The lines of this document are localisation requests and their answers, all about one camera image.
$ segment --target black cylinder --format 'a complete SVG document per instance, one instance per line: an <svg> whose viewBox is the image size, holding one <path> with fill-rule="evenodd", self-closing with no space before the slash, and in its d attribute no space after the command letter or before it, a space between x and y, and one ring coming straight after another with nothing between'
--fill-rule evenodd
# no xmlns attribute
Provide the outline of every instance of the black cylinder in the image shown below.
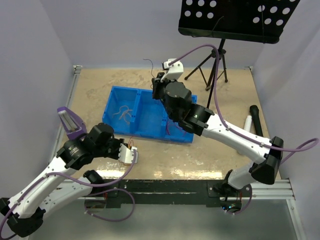
<svg viewBox="0 0 320 240"><path fill-rule="evenodd" d="M260 137L263 137L264 134L263 134L262 128L261 128L261 122L260 122L260 118L259 118L259 108L257 105L250 106L250 114L252 116L255 134Z"/></svg>

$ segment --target blue bin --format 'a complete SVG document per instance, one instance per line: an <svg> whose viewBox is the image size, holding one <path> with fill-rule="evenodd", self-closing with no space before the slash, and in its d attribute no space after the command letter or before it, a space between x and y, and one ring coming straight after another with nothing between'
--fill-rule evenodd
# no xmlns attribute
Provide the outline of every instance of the blue bin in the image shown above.
<svg viewBox="0 0 320 240"><path fill-rule="evenodd" d="M197 103L196 95L192 95L192 102ZM179 143L192 143L194 138L169 119L160 100L152 99L152 90L113 86L102 122L120 135Z"/></svg>

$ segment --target white wall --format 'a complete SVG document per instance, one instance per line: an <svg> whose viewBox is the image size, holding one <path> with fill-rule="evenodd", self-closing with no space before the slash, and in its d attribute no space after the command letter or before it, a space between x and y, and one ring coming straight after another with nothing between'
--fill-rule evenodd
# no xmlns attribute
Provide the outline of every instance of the white wall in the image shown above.
<svg viewBox="0 0 320 240"><path fill-rule="evenodd" d="M320 2L302 0L280 42L265 45L253 76L271 136L286 147L320 137ZM280 168L290 178L309 240L320 236L320 147L297 153Z"/></svg>
<svg viewBox="0 0 320 240"><path fill-rule="evenodd" d="M48 163L72 65L39 0L0 1L0 36L0 197L10 197Z"/></svg>
<svg viewBox="0 0 320 240"><path fill-rule="evenodd" d="M219 39L178 32L182 0L41 0L73 64L87 67L150 67ZM227 67L252 66L263 44L227 40ZM183 60L195 67L211 49Z"/></svg>

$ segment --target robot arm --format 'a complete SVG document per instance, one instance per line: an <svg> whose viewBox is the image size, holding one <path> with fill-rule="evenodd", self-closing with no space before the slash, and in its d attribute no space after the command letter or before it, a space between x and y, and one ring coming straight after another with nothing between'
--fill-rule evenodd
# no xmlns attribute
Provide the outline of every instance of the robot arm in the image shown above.
<svg viewBox="0 0 320 240"><path fill-rule="evenodd" d="M7 224L14 233L20 237L26 237L35 232L42 225L43 220L54 211L93 192L92 187L78 183L65 187L63 186L65 177L59 175L48 177L47 174L60 172L71 176L84 165L90 164L94 158L99 157L131 164L134 160L134 150L137 151L137 148L128 148L124 139L114 137L111 126L99 123L88 134L66 141L51 163L25 189L11 198L0 198L0 212L6 215L16 205L8 217ZM18 202L21 195L41 178L44 180ZM95 171L87 171L80 180L91 184L104 183Z"/></svg>
<svg viewBox="0 0 320 240"><path fill-rule="evenodd" d="M282 152L265 146L282 148L283 140L279 137L269 139L257 136L227 122L232 129L262 144L252 143L231 132L213 111L192 103L191 91L176 78L184 71L182 63L177 61L169 65L174 60L172 58L164 62L162 66L166 73L159 72L152 79L152 97L162 102L168 117L186 132L224 143L253 161L250 165L229 171L224 183L215 186L215 190L227 195L228 192L240 190L255 181L272 185L276 179Z"/></svg>

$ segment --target white circle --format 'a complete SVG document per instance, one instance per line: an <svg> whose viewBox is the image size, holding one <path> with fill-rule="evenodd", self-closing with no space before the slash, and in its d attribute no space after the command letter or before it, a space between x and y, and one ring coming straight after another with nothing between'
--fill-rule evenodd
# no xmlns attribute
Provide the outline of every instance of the white circle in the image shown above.
<svg viewBox="0 0 320 240"><path fill-rule="evenodd" d="M199 5L200 7L202 7L203 5L205 5L205 1L204 1L204 0L199 0L199 1L198 1L198 5Z"/></svg>
<svg viewBox="0 0 320 240"><path fill-rule="evenodd" d="M208 19L212 19L214 17L214 14L212 13L212 12L209 12L208 14L207 14L207 18Z"/></svg>
<svg viewBox="0 0 320 240"><path fill-rule="evenodd" d="M185 11L185 12L184 12L184 15L185 15L186 17L190 17L190 16L191 16L191 12L190 12L190 11Z"/></svg>
<svg viewBox="0 0 320 240"><path fill-rule="evenodd" d="M260 5L259 7L258 7L258 11L261 13L262 11L264 11L266 9L266 6L265 5Z"/></svg>
<svg viewBox="0 0 320 240"><path fill-rule="evenodd" d="M271 23L271 18L267 18L266 20L264 20L264 24L268 25Z"/></svg>
<svg viewBox="0 0 320 240"><path fill-rule="evenodd" d="M282 14L286 15L290 12L290 8L286 7L285 9L283 9Z"/></svg>
<svg viewBox="0 0 320 240"><path fill-rule="evenodd" d="M210 2L210 7L214 8L215 6L217 6L217 2L216 1L211 1Z"/></svg>
<svg viewBox="0 0 320 240"><path fill-rule="evenodd" d="M197 11L195 15L196 15L197 18L201 18L202 17L202 12Z"/></svg>
<svg viewBox="0 0 320 240"><path fill-rule="evenodd" d="M278 8L276 6L273 6L272 8L270 8L270 13L274 14L277 10Z"/></svg>
<svg viewBox="0 0 320 240"><path fill-rule="evenodd" d="M283 23L284 23L284 21L280 19L280 20L276 21L275 24L276 24L277 26L281 26Z"/></svg>
<svg viewBox="0 0 320 240"><path fill-rule="evenodd" d="M260 21L260 18L256 16L252 21L254 24L257 24Z"/></svg>

